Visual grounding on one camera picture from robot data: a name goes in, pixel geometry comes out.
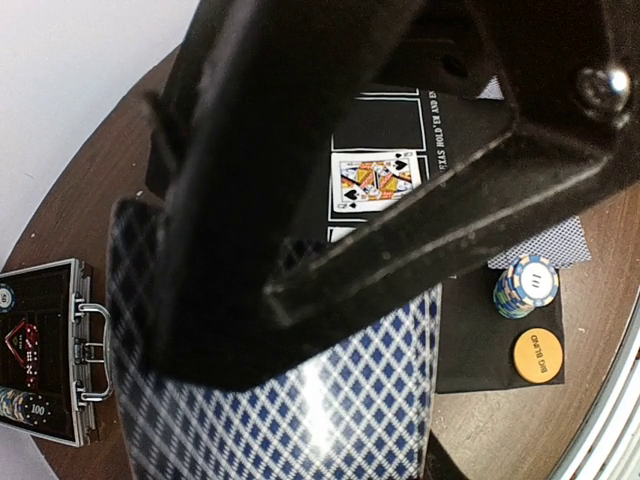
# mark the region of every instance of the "white floor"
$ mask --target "white floor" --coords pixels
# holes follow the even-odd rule
[[[83,142],[180,43],[197,0],[1,3],[0,267]],[[0,427],[2,478],[55,478],[29,438]]]

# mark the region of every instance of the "brown wooden table top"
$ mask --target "brown wooden table top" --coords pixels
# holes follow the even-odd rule
[[[150,130],[140,94],[160,90],[173,56],[116,106],[63,172],[31,219],[7,270],[76,257],[94,267],[104,301],[109,214],[144,187]],[[566,385],[438,396],[433,429],[472,480],[543,479],[576,433],[607,374],[640,284],[640,184],[592,208],[582,221],[593,260],[562,272]],[[101,441],[39,448],[61,479],[130,478],[115,400],[96,411]]]

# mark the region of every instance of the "black poker chip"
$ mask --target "black poker chip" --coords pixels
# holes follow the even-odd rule
[[[16,304],[16,294],[6,283],[0,283],[0,313],[10,312]]]

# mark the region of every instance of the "bolt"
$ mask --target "bolt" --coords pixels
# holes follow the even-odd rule
[[[577,87],[586,106],[601,113],[620,112],[631,96],[631,79],[620,67],[583,68],[578,73]]]

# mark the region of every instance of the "wooden table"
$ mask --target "wooden table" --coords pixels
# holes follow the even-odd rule
[[[173,55],[152,69],[86,142],[13,250],[6,269],[77,257],[95,267],[104,301],[109,213],[144,188],[149,133],[140,94],[160,90]],[[640,185],[582,216],[593,260],[562,274],[566,385],[439,396],[433,429],[472,480],[543,479],[589,410],[614,358],[640,284]],[[101,441],[82,449],[36,440],[62,479],[130,478],[114,399],[97,407]]]

